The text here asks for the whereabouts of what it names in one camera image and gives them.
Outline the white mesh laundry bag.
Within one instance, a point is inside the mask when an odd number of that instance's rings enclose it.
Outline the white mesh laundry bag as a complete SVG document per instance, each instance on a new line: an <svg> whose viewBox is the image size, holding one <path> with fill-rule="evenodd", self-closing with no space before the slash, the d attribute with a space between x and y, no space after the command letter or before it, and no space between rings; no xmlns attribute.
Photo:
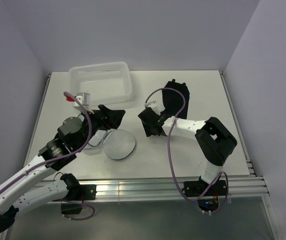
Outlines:
<svg viewBox="0 0 286 240"><path fill-rule="evenodd" d="M80 130L82 125L82 120L74 118L74 130L77 132ZM85 151L96 151L101 149L105 155L115 161L121 161L127 158L136 147L136 140L134 135L129 131L123 129L110 129L107 131L99 130L97 133L91 137L91 131L89 131L88 136L90 140L87 142ZM76 146L81 147L86 140L76 140Z"/></svg>

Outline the black bra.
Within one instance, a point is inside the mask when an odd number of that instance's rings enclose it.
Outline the black bra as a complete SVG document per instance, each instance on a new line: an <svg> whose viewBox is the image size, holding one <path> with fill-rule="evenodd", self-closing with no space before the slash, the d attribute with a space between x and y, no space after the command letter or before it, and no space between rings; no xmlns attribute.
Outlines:
<svg viewBox="0 0 286 240"><path fill-rule="evenodd" d="M187 119L190 92L186 83L177 83L175 79L168 81L162 92L162 102L164 110L160 115L170 115L172 120L175 115L180 119Z"/></svg>

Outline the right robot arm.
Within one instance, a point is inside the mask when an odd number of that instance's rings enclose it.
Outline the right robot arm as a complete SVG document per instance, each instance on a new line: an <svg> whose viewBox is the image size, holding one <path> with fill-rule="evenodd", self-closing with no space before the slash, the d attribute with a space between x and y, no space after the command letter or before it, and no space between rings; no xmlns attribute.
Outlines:
<svg viewBox="0 0 286 240"><path fill-rule="evenodd" d="M205 195L210 195L216 190L216 182L223 173L222 169L226 159L237 146L237 140L232 133L216 117L208 120L180 119L168 114L159 115L151 107L145 108L138 114L146 136L166 136L167 154L171 173L175 184L176 180L172 163L170 138L171 136L195 140L203 155L207 159L206 168L200 177L199 189Z"/></svg>

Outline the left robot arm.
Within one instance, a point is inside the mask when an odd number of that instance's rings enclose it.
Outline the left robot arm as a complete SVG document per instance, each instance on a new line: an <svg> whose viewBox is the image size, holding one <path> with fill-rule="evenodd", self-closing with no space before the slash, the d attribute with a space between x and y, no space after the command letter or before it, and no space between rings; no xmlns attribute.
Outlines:
<svg viewBox="0 0 286 240"><path fill-rule="evenodd" d="M125 111L99 105L79 117L69 117L57 129L54 139L19 172L0 185L0 233L10 228L16 217L51 201L78 200L81 186L65 173L47 186L32 190L37 183L58 172L76 158L99 130L117 129Z"/></svg>

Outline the white plastic basket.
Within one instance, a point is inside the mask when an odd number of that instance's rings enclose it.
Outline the white plastic basket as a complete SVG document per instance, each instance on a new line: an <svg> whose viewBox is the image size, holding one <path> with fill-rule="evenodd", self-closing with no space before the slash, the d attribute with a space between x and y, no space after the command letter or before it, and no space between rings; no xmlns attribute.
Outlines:
<svg viewBox="0 0 286 240"><path fill-rule="evenodd" d="M134 99L133 85L125 62L76 66L68 71L69 92L90 95L89 106L117 104Z"/></svg>

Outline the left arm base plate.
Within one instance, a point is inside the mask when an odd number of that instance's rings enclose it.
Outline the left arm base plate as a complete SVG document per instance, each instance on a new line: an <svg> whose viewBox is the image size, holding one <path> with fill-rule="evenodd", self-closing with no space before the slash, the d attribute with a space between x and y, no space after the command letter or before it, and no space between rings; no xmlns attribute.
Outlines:
<svg viewBox="0 0 286 240"><path fill-rule="evenodd" d="M96 197L95 184L81 184L68 191L63 200L67 201L93 201Z"/></svg>

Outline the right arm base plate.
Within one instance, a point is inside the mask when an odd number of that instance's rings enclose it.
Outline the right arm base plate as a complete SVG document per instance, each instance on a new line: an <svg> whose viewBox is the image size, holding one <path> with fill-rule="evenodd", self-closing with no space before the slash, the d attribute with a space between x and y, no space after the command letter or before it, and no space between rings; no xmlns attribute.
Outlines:
<svg viewBox="0 0 286 240"><path fill-rule="evenodd" d="M203 180L185 181L182 191L187 197L198 197L208 187ZM224 196L227 193L227 185L225 180L218 180L204 194L206 197Z"/></svg>

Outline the aluminium rail frame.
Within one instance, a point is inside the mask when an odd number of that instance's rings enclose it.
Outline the aluminium rail frame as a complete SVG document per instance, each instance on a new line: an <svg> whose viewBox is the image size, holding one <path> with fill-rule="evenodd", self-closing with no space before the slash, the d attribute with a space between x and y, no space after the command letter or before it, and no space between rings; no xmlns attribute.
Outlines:
<svg viewBox="0 0 286 240"><path fill-rule="evenodd" d="M126 110L122 129L137 140L134 153L116 162L99 150L88 150L66 167L82 184L97 185L95 216L80 222L63 219L57 214L59 205L49 203L18 219L0 240L283 239L265 180L252 167L222 72L132 71L131 78L134 99L120 107ZM212 216L202 215L179 194L170 173L166 138L146 137L138 119L148 95L171 79L185 82L190 90L190 119L215 116L238 142L223 167L229 202Z"/></svg>

